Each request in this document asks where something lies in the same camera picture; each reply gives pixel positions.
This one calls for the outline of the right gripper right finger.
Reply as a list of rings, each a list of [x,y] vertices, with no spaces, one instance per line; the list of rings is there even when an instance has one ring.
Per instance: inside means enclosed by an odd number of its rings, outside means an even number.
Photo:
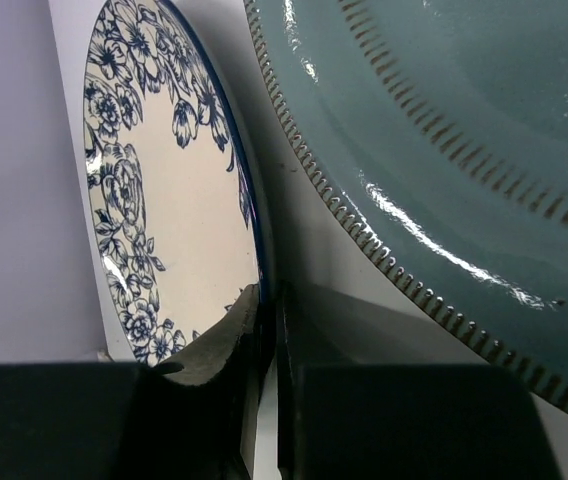
[[[358,364],[295,290],[276,307],[277,465],[286,479],[557,479],[534,403],[492,366]]]

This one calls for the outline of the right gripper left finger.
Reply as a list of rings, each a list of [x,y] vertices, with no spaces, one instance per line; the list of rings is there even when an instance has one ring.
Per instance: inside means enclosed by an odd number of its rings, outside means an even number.
[[[0,479],[249,479],[260,397],[257,286],[177,354],[0,364]]]

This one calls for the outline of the blue floral white plate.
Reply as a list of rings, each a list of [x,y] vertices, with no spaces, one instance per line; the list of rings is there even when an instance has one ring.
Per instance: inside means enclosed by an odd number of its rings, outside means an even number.
[[[97,248],[133,357],[153,366],[245,287],[268,295],[249,162],[222,82],[169,1],[108,1],[91,34],[84,149]]]

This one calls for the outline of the teal ceramic plate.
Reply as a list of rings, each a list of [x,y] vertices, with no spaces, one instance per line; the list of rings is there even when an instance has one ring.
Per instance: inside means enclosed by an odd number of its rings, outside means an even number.
[[[568,1],[248,1],[267,93],[363,254],[568,414]]]

